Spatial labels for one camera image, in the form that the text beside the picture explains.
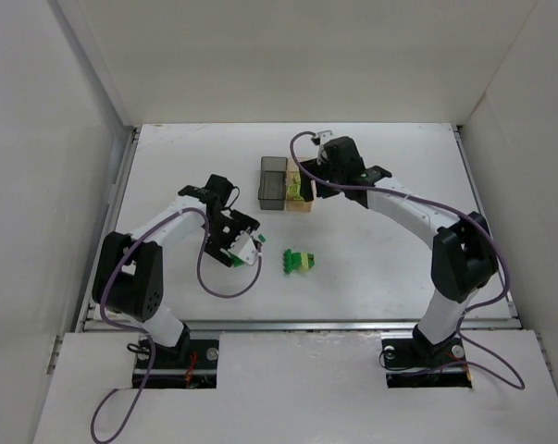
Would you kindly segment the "dark green studded lego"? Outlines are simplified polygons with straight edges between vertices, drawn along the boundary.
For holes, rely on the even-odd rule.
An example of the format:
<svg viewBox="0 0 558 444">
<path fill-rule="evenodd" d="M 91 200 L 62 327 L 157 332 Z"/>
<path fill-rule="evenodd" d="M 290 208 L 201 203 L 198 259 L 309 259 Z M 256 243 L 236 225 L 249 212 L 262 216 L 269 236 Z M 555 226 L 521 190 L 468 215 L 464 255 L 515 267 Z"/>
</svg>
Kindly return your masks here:
<svg viewBox="0 0 558 444">
<path fill-rule="evenodd" d="M 282 263 L 283 272 L 285 275 L 289 275 L 293 271 L 296 271 L 299 267 L 300 255 L 294 252 L 292 249 L 287 249 L 283 252 Z"/>
</svg>

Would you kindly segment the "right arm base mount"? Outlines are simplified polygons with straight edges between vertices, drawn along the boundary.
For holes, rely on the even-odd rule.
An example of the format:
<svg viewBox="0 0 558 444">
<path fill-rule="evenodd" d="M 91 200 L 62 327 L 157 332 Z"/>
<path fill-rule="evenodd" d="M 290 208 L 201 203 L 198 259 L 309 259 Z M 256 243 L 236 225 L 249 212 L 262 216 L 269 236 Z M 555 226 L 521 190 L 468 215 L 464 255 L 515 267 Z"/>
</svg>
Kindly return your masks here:
<svg viewBox="0 0 558 444">
<path fill-rule="evenodd" d="M 379 363 L 389 389 L 472 388 L 465 348 L 458 338 L 435 351 L 420 351 L 412 338 L 385 338 Z"/>
</svg>

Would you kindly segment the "lime lego hollow brick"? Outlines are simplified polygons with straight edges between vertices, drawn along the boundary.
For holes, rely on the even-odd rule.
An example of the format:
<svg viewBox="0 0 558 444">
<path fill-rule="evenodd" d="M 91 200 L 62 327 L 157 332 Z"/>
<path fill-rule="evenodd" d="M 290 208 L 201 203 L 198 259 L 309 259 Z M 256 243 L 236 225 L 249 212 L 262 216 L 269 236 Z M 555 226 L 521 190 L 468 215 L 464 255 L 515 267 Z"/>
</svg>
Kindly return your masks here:
<svg viewBox="0 0 558 444">
<path fill-rule="evenodd" d="M 293 202 L 304 202 L 305 198 L 301 194 L 301 185 L 294 183 L 287 187 L 287 200 Z"/>
</svg>

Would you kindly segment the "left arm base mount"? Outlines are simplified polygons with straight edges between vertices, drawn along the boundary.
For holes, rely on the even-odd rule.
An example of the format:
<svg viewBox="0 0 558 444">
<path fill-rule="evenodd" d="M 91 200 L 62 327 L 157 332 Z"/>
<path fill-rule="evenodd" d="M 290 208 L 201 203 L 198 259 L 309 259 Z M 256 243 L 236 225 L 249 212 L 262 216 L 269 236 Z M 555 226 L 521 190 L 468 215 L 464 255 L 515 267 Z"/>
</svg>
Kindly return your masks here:
<svg viewBox="0 0 558 444">
<path fill-rule="evenodd" d="M 155 345 L 155 361 L 147 389 L 215 389 L 218 339 L 192 339 L 186 352 Z"/>
</svg>

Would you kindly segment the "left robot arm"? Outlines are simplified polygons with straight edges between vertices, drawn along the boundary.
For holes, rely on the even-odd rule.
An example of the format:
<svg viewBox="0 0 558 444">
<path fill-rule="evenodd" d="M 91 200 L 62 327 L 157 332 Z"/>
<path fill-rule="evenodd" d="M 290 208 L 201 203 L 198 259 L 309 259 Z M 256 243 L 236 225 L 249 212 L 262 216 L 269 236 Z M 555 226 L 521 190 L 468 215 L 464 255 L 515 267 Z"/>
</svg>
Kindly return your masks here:
<svg viewBox="0 0 558 444">
<path fill-rule="evenodd" d="M 229 207 L 234 189 L 228 179 L 211 175 L 203 187 L 182 188 L 168 208 L 139 228 L 105 236 L 92 298 L 107 324 L 144 334 L 151 350 L 187 354 L 190 330 L 164 304 L 164 253 L 201 229 L 200 256 L 226 267 L 260 268 L 260 223 Z"/>
</svg>

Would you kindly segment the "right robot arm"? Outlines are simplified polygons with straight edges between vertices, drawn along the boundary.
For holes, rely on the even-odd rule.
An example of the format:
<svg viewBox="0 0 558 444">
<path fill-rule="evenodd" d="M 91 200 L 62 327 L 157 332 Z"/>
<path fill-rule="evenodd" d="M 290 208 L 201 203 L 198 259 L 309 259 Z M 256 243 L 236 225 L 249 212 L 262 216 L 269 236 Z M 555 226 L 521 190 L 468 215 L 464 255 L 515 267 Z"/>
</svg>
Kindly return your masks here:
<svg viewBox="0 0 558 444">
<path fill-rule="evenodd" d="M 415 341 L 435 348 L 454 335 L 460 316 L 475 293 L 498 271 L 486 219 L 422 198 L 381 166 L 366 166 L 355 141 L 329 130 L 308 132 L 318 149 L 298 161 L 299 193 L 312 202 L 343 194 L 364 208 L 388 217 L 423 241 L 431 251 L 434 293 L 415 326 Z"/>
</svg>

